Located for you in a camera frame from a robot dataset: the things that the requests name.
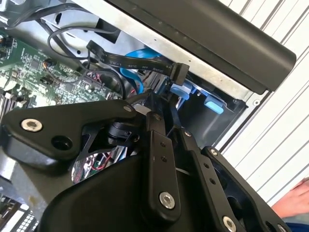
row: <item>silver screw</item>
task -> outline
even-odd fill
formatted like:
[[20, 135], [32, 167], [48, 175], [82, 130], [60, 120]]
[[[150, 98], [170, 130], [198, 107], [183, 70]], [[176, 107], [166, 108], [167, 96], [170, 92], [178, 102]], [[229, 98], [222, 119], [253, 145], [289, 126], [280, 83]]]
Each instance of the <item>silver screw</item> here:
[[259, 99], [256, 99], [253, 101], [253, 105], [254, 106], [258, 106], [261, 103], [261, 101]]
[[158, 120], [158, 121], [161, 120], [161, 117], [160, 117], [158, 114], [153, 114], [153, 115], [154, 115], [154, 117], [155, 117], [156, 120]]
[[126, 110], [128, 112], [132, 112], [132, 109], [130, 107], [126, 106], [126, 105], [124, 106], [124, 110]]
[[286, 229], [282, 225], [278, 224], [278, 227], [281, 232], [286, 232]]
[[190, 132], [185, 131], [184, 134], [188, 137], [191, 137], [192, 135], [190, 134]]
[[161, 204], [167, 209], [175, 208], [175, 200], [168, 192], [161, 192], [159, 196]]
[[211, 149], [211, 153], [214, 155], [214, 156], [217, 156], [218, 153], [214, 150], [214, 149]]
[[228, 231], [230, 231], [230, 232], [236, 232], [237, 231], [235, 223], [229, 217], [227, 217], [227, 216], [223, 217], [223, 224], [228, 229]]
[[38, 132], [42, 130], [43, 124], [36, 119], [28, 118], [21, 122], [21, 127], [26, 131]]

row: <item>finger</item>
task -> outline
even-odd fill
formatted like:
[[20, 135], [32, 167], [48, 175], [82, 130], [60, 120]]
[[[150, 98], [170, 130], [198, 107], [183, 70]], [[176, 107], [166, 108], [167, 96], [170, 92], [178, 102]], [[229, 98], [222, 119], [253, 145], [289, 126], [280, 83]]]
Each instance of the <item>finger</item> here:
[[304, 194], [308, 191], [309, 191], [309, 181], [306, 181], [306, 182], [300, 184], [299, 186], [297, 186], [296, 188], [294, 188], [293, 190], [291, 190], [290, 192], [293, 195], [299, 196], [299, 195], [302, 195], [302, 194]]
[[291, 190], [295, 189], [297, 186], [300, 186], [301, 184], [305, 183], [307, 180], [309, 180], [309, 177], [306, 177], [302, 179], [297, 185], [295, 185]]

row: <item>mounting hole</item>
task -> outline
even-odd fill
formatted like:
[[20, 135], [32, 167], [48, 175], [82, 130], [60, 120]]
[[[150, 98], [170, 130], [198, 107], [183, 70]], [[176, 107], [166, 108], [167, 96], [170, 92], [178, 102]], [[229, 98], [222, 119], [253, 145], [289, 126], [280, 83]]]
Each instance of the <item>mounting hole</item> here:
[[270, 222], [266, 221], [265, 224], [266, 224], [266, 226], [267, 226], [267, 228], [268, 228], [268, 230], [269, 230], [270, 232], [276, 232], [276, 231], [277, 231], [277, 230], [275, 229], [275, 227], [274, 227]]
[[71, 139], [62, 135], [58, 135], [52, 138], [52, 145], [54, 146], [54, 148], [61, 151], [67, 151], [73, 147]]
[[161, 159], [164, 163], [166, 163], [168, 161], [168, 159], [165, 156], [161, 156]]
[[57, 16], [55, 18], [55, 22], [56, 22], [57, 25], [59, 25], [61, 17], [62, 17], [62, 13], [57, 14]]
[[216, 184], [216, 182], [214, 181], [214, 179], [210, 178], [209, 180], [211, 181], [211, 183], [212, 183], [213, 185]]

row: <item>black plastic bracket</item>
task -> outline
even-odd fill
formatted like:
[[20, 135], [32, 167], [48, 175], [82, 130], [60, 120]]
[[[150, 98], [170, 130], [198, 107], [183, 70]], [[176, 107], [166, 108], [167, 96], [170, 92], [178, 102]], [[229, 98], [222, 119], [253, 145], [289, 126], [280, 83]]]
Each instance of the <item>black plastic bracket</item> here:
[[186, 162], [189, 163], [186, 171], [195, 177], [197, 201], [200, 202], [208, 228], [212, 228], [212, 231], [227, 231], [223, 218], [228, 217], [234, 222], [238, 232], [244, 232], [244, 228], [234, 216], [210, 159], [201, 155], [190, 132], [185, 129], [176, 132], [181, 141], [179, 144], [183, 145], [185, 151], [183, 156], [187, 156]]
[[[135, 116], [135, 109], [123, 100], [13, 110], [1, 121], [0, 144], [9, 157], [19, 162], [53, 174], [61, 173], [83, 146], [90, 146], [89, 141], [95, 140], [99, 129], [116, 119], [122, 121]], [[21, 123], [25, 119], [39, 121], [42, 129], [38, 132], [23, 129]], [[82, 141], [83, 135], [89, 135], [86, 141]]]
[[171, 224], [181, 215], [172, 141], [165, 136], [164, 118], [155, 112], [147, 113], [146, 130], [142, 213], [152, 224]]
[[205, 147], [202, 154], [207, 160], [211, 160], [224, 188], [225, 197], [246, 231], [281, 232], [279, 226], [284, 227], [287, 232], [291, 231], [218, 150]]

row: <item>white wall panel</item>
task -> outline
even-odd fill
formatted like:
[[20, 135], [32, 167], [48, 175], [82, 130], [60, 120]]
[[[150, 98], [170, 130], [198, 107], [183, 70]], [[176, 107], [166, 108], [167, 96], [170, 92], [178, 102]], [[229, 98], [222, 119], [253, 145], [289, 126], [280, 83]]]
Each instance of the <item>white wall panel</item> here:
[[309, 1], [233, 0], [228, 6], [297, 55], [288, 78], [224, 151], [272, 205], [309, 173]]

